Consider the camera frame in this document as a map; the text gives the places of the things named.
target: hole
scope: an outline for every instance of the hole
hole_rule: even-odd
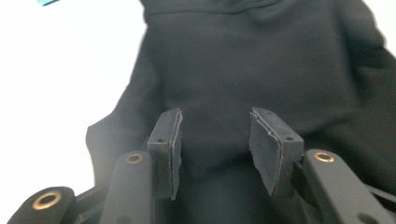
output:
[[[324,152],[316,153],[315,158],[317,158],[319,161],[334,162],[334,157]]]
[[[117,218],[117,224],[131,224],[131,219],[127,216]]]
[[[59,190],[49,191],[40,197],[38,197],[33,203],[35,210],[43,210],[52,207],[58,203],[62,198],[62,194]]]
[[[56,197],[55,197],[54,195],[49,195],[49,196],[47,196],[47,197],[41,199],[40,202],[38,202],[38,203],[40,203],[40,204],[50,203],[50,202],[52,202],[53,200],[55,200],[55,198],[56,198]]]
[[[140,154],[132,154],[131,156],[126,158],[126,161],[128,163],[134,164],[134,163],[139,163],[143,160],[143,156]]]
[[[359,214],[358,218],[364,224],[378,224],[378,221],[376,221],[375,218],[367,214]]]

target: black cloth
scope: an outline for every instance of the black cloth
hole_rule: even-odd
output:
[[[179,107],[174,217],[279,223],[248,151],[257,106],[277,113],[306,147],[336,152],[366,183],[396,193],[396,62],[361,0],[142,3],[148,29],[130,84],[88,129],[96,183],[141,147],[162,112]]]

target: white background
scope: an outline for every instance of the white background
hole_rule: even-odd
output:
[[[366,3],[396,52],[395,3]],[[138,0],[1,0],[0,224],[39,190],[92,187],[85,132],[120,98],[145,27]]]

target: metal grommet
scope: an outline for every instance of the metal grommet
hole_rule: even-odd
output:
[[[62,198],[62,193],[59,190],[49,191],[38,197],[33,203],[35,210],[43,210],[52,207],[58,203]]]
[[[132,154],[126,158],[126,162],[131,164],[139,163],[142,160],[143,160],[143,156],[139,153]]]
[[[327,154],[327,153],[325,153],[325,152],[318,152],[318,153],[315,153],[314,156],[315,156],[315,158],[316,158],[318,161],[334,162],[334,157],[331,156],[331,155],[329,155],[329,154]]]

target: black fabric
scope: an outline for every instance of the black fabric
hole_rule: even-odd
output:
[[[211,223],[218,210],[199,206],[240,202],[257,207],[243,223],[271,223],[275,217],[258,212],[265,196],[243,196],[260,180],[248,151],[249,112],[257,106],[276,112],[308,147],[337,152],[364,181],[396,193],[396,62],[361,0],[142,3],[148,29],[131,82],[115,110],[88,129],[97,183],[109,179],[117,157],[141,147],[163,111],[179,107],[176,210],[190,211],[182,213],[187,223]],[[244,175],[227,180],[238,164]],[[212,195],[221,192],[214,185],[240,197]],[[244,215],[235,216],[212,220],[236,223]]]

